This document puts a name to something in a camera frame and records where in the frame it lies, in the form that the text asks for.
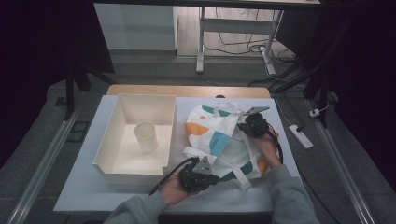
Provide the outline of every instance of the hand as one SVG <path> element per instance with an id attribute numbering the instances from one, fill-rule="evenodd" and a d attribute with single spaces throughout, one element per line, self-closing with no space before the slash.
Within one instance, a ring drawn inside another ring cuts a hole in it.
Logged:
<path id="1" fill-rule="evenodd" d="M 175 172 L 175 175 L 169 177 L 169 179 L 166 180 L 166 182 L 163 184 L 163 186 L 160 189 L 160 193 L 163 196 L 163 200 L 168 206 L 180 203 L 190 195 L 198 193 L 198 192 L 187 193 L 186 190 L 184 190 L 180 186 L 180 182 L 178 182 L 178 178 L 176 176 L 177 174 L 178 171 Z"/>
<path id="2" fill-rule="evenodd" d="M 276 137 L 279 136 L 279 134 L 273 129 L 270 129 L 270 132 Z M 268 162 L 268 165 L 271 168 L 275 168 L 282 164 L 279 157 L 276 155 L 276 144 L 268 133 L 266 133 L 262 138 L 249 137 L 249 139 L 264 156 L 264 159 Z"/>

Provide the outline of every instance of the gray sleeve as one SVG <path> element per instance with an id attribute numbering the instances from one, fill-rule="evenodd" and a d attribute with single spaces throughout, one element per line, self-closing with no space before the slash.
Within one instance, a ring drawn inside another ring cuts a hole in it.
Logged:
<path id="1" fill-rule="evenodd" d="M 121 203 L 105 223 L 157 223 L 158 215 L 167 207 L 159 191 L 148 197 L 134 196 Z"/>
<path id="2" fill-rule="evenodd" d="M 273 184 L 275 223 L 319 223 L 311 198 L 299 177 L 291 177 L 285 165 L 268 172 Z"/>

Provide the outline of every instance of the dark floor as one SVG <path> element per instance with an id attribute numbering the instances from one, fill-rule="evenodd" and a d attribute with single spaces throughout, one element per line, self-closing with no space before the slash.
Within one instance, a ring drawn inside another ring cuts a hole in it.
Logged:
<path id="1" fill-rule="evenodd" d="M 247 86 L 251 80 L 268 78 L 264 73 L 262 60 L 207 59 L 205 73 L 202 76 L 197 76 L 194 72 L 194 59 L 149 55 L 136 58 L 121 55 L 113 57 L 113 62 L 116 75 L 109 76 L 119 83 Z M 276 66 L 279 72 L 285 69 L 286 65 Z M 109 87 L 97 77 L 89 75 L 89 78 L 92 83 L 91 90 L 76 91 L 77 98 L 84 94 L 88 103 L 82 106 L 76 120 L 77 125 L 67 136 L 67 141 L 35 199 L 25 223 L 84 223 L 87 220 L 104 220 L 108 216 L 108 213 L 69 216 L 52 212 L 85 136 L 85 132 L 78 130 L 80 127 L 89 127 L 101 96 L 106 94 Z M 254 86 L 268 88 L 273 82 L 273 80 L 266 81 Z M 286 94 L 288 101 L 282 94 L 276 98 L 287 120 L 298 125 L 304 124 L 304 133 L 314 144 L 313 149 L 305 150 L 286 131 L 294 159 L 300 167 L 304 185 L 314 202 L 318 219 L 321 223 L 336 223 L 332 217 L 334 216 L 339 223 L 361 223 L 343 182 L 334 169 L 328 150 L 318 134 L 315 122 L 308 115 L 310 107 L 302 97 L 302 89 L 295 87 L 289 90 Z M 64 81 L 49 88 L 47 102 L 41 113 L 13 156 L 0 171 L 0 223 L 7 222 L 35 172 L 35 168 L 63 122 L 65 107 L 64 104 L 59 103 L 62 97 L 65 97 Z M 339 120 L 333 108 L 334 104 L 330 104 L 327 110 L 328 130 L 353 180 L 359 187 L 363 199 L 367 202 L 375 223 L 394 223 L 396 220 L 395 192 L 379 173 L 364 148 Z M 290 125 L 284 118 L 282 121 L 286 130 Z M 257 219 L 260 219 L 260 216 L 249 223 L 257 223 Z"/>

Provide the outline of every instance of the cup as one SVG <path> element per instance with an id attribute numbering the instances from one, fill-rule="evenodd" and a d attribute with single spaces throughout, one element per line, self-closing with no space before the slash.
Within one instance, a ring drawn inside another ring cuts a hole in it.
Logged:
<path id="1" fill-rule="evenodd" d="M 157 134 L 153 123 L 141 122 L 137 124 L 134 128 L 134 135 L 143 151 L 150 153 L 157 148 Z"/>

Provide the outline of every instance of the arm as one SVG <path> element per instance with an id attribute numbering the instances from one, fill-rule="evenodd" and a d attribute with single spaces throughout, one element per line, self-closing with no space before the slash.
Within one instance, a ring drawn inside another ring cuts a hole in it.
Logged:
<path id="1" fill-rule="evenodd" d="M 286 165 L 276 155 L 276 145 L 266 134 L 250 138 L 270 166 L 268 178 L 273 184 L 271 198 L 275 202 L 275 223 L 319 223 L 314 205 L 299 177 L 291 177 Z"/>
<path id="2" fill-rule="evenodd" d="M 157 223 L 158 215 L 168 206 L 180 203 L 192 194 L 195 193 L 189 194 L 180 186 L 176 176 L 171 176 L 154 194 L 134 196 L 121 203 L 105 223 Z"/>

